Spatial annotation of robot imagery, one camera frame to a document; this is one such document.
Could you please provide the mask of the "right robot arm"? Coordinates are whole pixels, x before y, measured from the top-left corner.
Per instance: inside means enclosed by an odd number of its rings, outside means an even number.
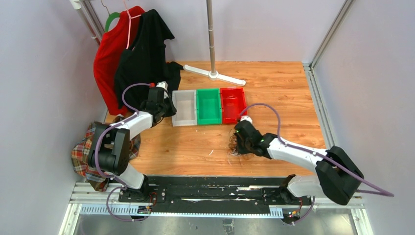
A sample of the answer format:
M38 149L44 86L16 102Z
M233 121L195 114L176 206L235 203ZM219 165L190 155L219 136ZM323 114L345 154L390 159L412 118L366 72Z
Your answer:
M237 151L253 153L271 160L298 165L313 176L291 175L279 191L281 200L292 204L302 196L326 197L339 205L347 205L364 179L364 175L340 147L312 148L287 141L272 133L262 135L247 120L235 126Z

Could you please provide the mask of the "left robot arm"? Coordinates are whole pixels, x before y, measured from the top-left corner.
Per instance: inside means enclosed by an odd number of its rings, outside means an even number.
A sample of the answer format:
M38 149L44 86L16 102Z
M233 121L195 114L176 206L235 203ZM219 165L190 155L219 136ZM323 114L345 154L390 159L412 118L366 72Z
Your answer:
M123 184L136 201L145 202L151 194L148 177L129 163L131 140L176 112L167 83L149 84L148 98L130 117L110 125L96 124L87 165Z

